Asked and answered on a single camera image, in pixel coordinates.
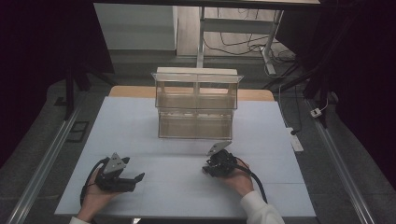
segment white wall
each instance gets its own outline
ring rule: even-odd
[[[176,49],[177,7],[94,6],[108,49]]]

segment transparent plastic box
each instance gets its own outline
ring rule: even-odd
[[[171,71],[152,74],[156,81],[159,137],[232,139],[233,112],[243,76],[236,72],[210,74],[202,69],[199,71],[206,73]]]

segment gray carpet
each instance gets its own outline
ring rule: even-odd
[[[154,80],[150,73],[155,72],[158,66],[195,66],[194,59],[158,55],[116,55],[113,56],[113,63],[116,74],[109,76],[120,85],[152,86]],[[287,64],[279,64],[276,66],[276,71],[280,74],[287,69],[287,66]],[[264,74],[263,62],[259,59],[205,58],[205,67],[237,69],[238,74],[245,76],[240,84],[242,89],[260,89],[272,80]],[[64,143],[24,223],[62,224],[68,223],[70,219],[70,217],[55,216],[53,213],[62,197],[68,179],[74,171],[104,97],[108,95],[111,88],[97,77],[89,75],[89,78],[92,88],[88,91],[87,98],[77,117],[75,132],[68,135],[68,141]],[[280,103],[286,123],[295,130],[300,130],[297,136],[304,147],[304,152],[296,154],[296,157],[318,218],[286,218],[286,223],[361,223],[318,134],[315,122],[309,115],[301,95],[303,88],[304,83],[296,89],[292,88],[282,92]],[[6,223],[63,121],[64,106],[55,105],[55,103],[59,97],[64,97],[64,92],[63,81],[49,88],[48,100],[40,115],[14,154],[0,170],[0,223]],[[277,92],[275,92],[275,97],[279,100]],[[334,108],[334,104],[328,106],[328,130],[368,203],[376,223],[395,223],[395,190],[382,175],[364,147],[337,117]],[[131,220],[99,217],[97,222],[99,224],[131,223]],[[175,223],[170,220],[150,220],[150,223],[153,222]]]

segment wooden floor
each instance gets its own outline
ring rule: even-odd
[[[206,18],[226,18],[226,19],[240,19],[240,20],[261,20],[261,21],[272,21],[274,18],[273,10],[263,9],[245,9],[245,8],[217,8],[207,7],[205,9]],[[199,41],[199,8],[198,7],[178,7],[178,28],[177,28],[177,55],[178,56],[196,56],[198,51]],[[258,48],[255,48],[249,53],[245,53],[251,50],[252,46],[264,45],[267,41],[267,35],[251,35],[251,34],[230,34],[230,33],[212,33],[205,32],[204,40],[210,48],[205,46],[205,56],[233,56],[234,53],[237,56],[247,57],[261,57],[258,52]],[[247,42],[239,45],[227,46],[230,44]],[[272,50],[276,54],[286,47],[280,43],[275,43],[272,46]]]

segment person's right hand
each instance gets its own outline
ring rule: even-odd
[[[248,164],[237,159],[237,164],[248,169]],[[226,185],[236,190],[242,197],[254,190],[250,175],[235,168],[228,176],[219,177]]]

